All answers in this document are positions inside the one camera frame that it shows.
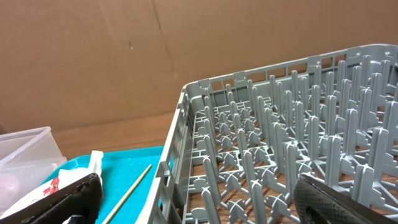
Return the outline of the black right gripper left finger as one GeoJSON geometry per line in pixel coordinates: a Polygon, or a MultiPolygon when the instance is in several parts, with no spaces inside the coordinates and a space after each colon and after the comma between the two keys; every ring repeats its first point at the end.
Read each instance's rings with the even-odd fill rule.
{"type": "Polygon", "coordinates": [[[44,197],[18,212],[1,219],[1,223],[63,223],[78,217],[78,223],[94,223],[100,212],[103,187],[98,174],[91,173],[44,197]]]}

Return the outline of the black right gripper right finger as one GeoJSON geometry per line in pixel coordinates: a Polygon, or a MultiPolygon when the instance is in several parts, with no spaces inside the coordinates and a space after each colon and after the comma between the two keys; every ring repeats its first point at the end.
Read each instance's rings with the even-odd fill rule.
{"type": "Polygon", "coordinates": [[[304,224],[397,224],[307,174],[297,178],[294,204],[304,224]]]}

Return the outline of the white napkin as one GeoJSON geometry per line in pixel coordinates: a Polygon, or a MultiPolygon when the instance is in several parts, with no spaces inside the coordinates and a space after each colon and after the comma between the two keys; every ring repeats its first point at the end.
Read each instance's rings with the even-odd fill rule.
{"type": "MultiPolygon", "coordinates": [[[[56,176],[59,178],[60,181],[58,185],[59,190],[87,176],[88,174],[95,173],[101,176],[103,156],[104,154],[102,151],[92,151],[88,167],[78,167],[74,169],[60,169],[58,172],[58,176],[56,176]]],[[[44,184],[40,185],[39,187],[28,193],[26,196],[22,197],[11,208],[6,210],[1,216],[1,218],[5,218],[9,215],[12,215],[13,213],[18,212],[19,210],[22,210],[23,208],[32,205],[36,201],[45,198],[46,196],[44,196],[43,191],[50,186],[52,180],[45,182],[44,184]]]]}

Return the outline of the red snack wrapper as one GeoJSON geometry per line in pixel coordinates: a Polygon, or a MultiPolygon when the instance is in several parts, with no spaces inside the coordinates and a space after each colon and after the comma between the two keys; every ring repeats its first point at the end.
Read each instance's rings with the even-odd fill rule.
{"type": "Polygon", "coordinates": [[[59,181],[58,177],[54,178],[51,181],[50,186],[43,191],[44,196],[48,196],[48,195],[51,195],[51,194],[57,192],[59,190],[59,187],[58,187],[59,182],[60,181],[59,181]]]}

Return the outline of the wooden chopstick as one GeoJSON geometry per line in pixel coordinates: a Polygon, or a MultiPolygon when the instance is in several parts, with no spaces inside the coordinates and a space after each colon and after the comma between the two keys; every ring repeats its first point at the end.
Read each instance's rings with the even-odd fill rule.
{"type": "Polygon", "coordinates": [[[127,192],[122,196],[122,198],[119,200],[119,202],[114,206],[114,208],[111,210],[111,212],[107,215],[107,217],[104,219],[102,224],[109,224],[112,219],[116,216],[116,214],[120,211],[121,207],[125,204],[125,202],[128,200],[130,195],[135,191],[137,186],[142,182],[142,180],[145,178],[147,173],[151,170],[152,164],[149,164],[148,167],[142,172],[142,174],[138,177],[138,179],[129,187],[127,192]]]}

